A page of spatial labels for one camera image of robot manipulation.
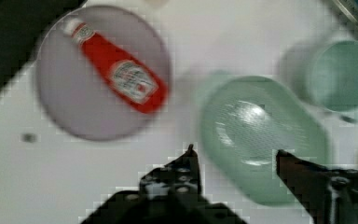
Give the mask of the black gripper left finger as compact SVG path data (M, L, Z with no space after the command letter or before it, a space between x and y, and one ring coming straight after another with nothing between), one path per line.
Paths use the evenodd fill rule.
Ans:
M139 191L148 200L167 197L170 191L201 194L200 164L194 145L190 144L180 157L144 175L139 182Z

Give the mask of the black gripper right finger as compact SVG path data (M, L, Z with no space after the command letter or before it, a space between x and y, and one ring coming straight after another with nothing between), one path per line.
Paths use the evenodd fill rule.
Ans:
M358 170L329 169L279 150L277 175L314 224L358 224Z

